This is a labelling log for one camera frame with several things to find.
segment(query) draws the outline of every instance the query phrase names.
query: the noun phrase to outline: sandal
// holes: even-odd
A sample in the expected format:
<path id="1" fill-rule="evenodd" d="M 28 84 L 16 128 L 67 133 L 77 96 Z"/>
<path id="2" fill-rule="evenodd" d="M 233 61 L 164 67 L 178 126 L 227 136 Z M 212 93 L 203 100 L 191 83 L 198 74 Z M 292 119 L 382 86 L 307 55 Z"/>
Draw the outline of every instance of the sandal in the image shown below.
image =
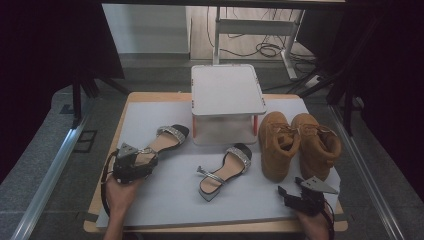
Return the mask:
<path id="1" fill-rule="evenodd" d="M 200 195 L 206 201 L 211 201 L 219 193 L 222 185 L 247 171 L 251 158 L 252 151 L 243 143 L 237 143 L 234 147 L 227 149 L 220 169 L 210 173 L 199 166 L 197 172 L 206 176 L 200 182 Z"/>
<path id="2" fill-rule="evenodd" d="M 146 178 L 158 164 L 159 153 L 178 148 L 188 133 L 189 129 L 181 125 L 163 126 L 158 128 L 156 139 L 143 150 L 123 143 L 113 164 L 113 176 L 121 183 Z"/>

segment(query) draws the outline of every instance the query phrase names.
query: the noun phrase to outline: shoe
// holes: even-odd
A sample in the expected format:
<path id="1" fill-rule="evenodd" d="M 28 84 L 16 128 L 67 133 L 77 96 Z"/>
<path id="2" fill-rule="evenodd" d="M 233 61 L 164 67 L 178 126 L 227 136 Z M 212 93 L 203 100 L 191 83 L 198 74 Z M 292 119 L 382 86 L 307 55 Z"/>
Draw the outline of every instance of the shoe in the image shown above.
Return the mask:
<path id="1" fill-rule="evenodd" d="M 300 146 L 300 136 L 281 112 L 265 116 L 259 127 L 262 172 L 266 178 L 281 182 L 288 174 L 290 161 Z"/>
<path id="2" fill-rule="evenodd" d="M 341 143 L 337 135 L 308 113 L 301 113 L 293 118 L 293 128 L 299 128 L 300 172 L 303 179 L 316 176 L 327 179 L 330 169 L 341 153 Z"/>
<path id="3" fill-rule="evenodd" d="M 158 164 L 159 153 L 178 148 L 188 134 L 187 127 L 175 124 L 158 128 L 156 139 L 143 150 L 123 143 L 113 164 L 113 176 L 121 183 L 149 176 Z"/>
<path id="4" fill-rule="evenodd" d="M 237 143 L 234 147 L 227 149 L 220 169 L 210 173 L 199 166 L 197 172 L 206 176 L 200 182 L 200 195 L 206 201 L 211 201 L 224 184 L 247 171 L 251 164 L 251 158 L 250 149 L 242 143 Z"/>

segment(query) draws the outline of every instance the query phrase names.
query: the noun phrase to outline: suede boot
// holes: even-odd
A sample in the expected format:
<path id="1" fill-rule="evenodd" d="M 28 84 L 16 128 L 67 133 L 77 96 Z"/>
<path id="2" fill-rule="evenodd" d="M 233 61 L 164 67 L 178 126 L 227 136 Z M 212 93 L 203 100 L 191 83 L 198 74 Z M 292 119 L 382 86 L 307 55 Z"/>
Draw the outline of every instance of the suede boot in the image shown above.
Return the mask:
<path id="1" fill-rule="evenodd" d="M 283 113 L 271 112 L 265 116 L 259 127 L 259 144 L 263 174 L 271 181 L 282 181 L 300 146 L 297 129 L 290 127 Z"/>
<path id="2" fill-rule="evenodd" d="M 320 126 L 308 113 L 294 117 L 292 127 L 298 128 L 300 132 L 299 160 L 302 177 L 309 179 L 316 176 L 324 181 L 340 156 L 340 139 L 331 129 Z"/>

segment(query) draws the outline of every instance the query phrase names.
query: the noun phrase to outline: gray carpet floor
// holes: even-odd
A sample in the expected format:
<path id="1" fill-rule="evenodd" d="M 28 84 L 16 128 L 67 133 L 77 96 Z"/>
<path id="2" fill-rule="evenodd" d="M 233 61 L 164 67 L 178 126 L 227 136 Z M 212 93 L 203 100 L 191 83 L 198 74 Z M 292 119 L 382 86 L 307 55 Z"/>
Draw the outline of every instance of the gray carpet floor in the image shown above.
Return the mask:
<path id="1" fill-rule="evenodd" d="M 169 63 L 140 67 L 126 62 L 125 80 L 117 80 L 131 91 L 190 92 L 190 67 L 202 62 Z M 263 89 L 289 84 L 281 63 L 252 63 Z M 96 81 L 100 94 L 85 125 L 86 134 L 96 131 L 89 152 L 71 154 L 61 177 L 31 235 L 31 239 L 101 239 L 101 234 L 86 233 L 83 223 L 102 165 L 119 122 L 126 96 Z M 291 86 L 264 91 L 285 93 Z M 304 99 L 308 111 L 336 132 L 337 123 L 325 102 L 328 89 Z M 71 88 L 58 91 L 52 108 L 19 162 L 0 186 L 0 239 L 9 239 L 21 220 L 34 193 L 59 150 L 72 124 L 72 114 L 61 110 L 72 105 Z M 352 131 L 358 149 L 384 198 L 392 209 L 405 239 L 424 239 L 424 205 L 390 156 L 381 147 L 355 111 Z M 78 143 L 76 150 L 87 146 Z M 342 178 L 340 202 L 349 228 L 336 233 L 336 239 L 389 239 L 386 228 L 365 187 L 353 157 L 344 149 L 336 169 Z M 144 239 L 299 239 L 283 234 L 144 234 Z"/>

